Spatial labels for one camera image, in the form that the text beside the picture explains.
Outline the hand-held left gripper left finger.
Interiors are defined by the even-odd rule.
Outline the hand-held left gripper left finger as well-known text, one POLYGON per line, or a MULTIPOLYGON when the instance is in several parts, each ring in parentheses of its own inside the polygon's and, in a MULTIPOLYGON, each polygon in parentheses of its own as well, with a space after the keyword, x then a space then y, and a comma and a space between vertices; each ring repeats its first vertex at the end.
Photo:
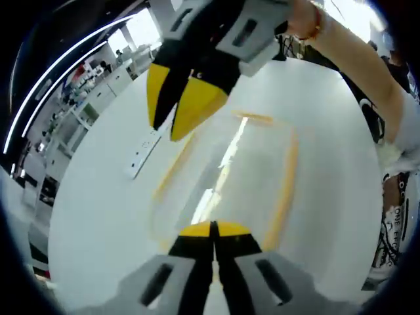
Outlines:
POLYGON ((155 255, 123 278, 105 303, 74 314, 202 314, 212 280, 213 223, 182 229, 166 255, 155 255))

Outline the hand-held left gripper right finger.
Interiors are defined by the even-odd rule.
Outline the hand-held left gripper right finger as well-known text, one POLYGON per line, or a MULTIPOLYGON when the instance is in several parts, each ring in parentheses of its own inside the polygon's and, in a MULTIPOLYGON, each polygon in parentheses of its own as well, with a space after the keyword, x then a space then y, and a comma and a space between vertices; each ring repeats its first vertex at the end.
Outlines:
POLYGON ((248 228, 215 222, 219 276, 231 314, 357 314, 358 307, 316 291, 312 276, 275 251, 262 251, 248 228))

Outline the person's right hand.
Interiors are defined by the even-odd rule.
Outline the person's right hand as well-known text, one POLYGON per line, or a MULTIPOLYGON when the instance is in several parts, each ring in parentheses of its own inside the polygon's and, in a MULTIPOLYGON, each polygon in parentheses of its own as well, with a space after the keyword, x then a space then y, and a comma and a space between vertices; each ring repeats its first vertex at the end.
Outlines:
POLYGON ((307 0, 294 0, 291 7, 287 33, 304 40, 316 37, 321 27, 321 13, 317 6, 307 0))

